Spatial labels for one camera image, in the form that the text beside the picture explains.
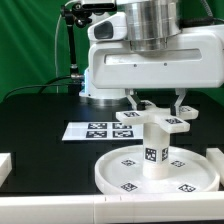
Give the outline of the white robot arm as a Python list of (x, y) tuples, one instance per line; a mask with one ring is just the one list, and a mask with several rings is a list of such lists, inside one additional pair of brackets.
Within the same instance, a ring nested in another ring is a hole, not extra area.
[(209, 15), (183, 20), (178, 0), (115, 0), (123, 8), (88, 28), (85, 87), (97, 104), (121, 101), (135, 89), (224, 84), (224, 21)]

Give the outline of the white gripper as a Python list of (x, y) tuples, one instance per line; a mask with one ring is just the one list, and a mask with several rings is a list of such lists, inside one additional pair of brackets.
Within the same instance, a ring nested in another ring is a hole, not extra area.
[(126, 40), (124, 14), (115, 14), (88, 28), (88, 85), (103, 94), (122, 94), (133, 110), (142, 102), (133, 89), (175, 89), (171, 114), (179, 115), (185, 88), (224, 84), (224, 25), (185, 28), (167, 40), (164, 50), (135, 52)]

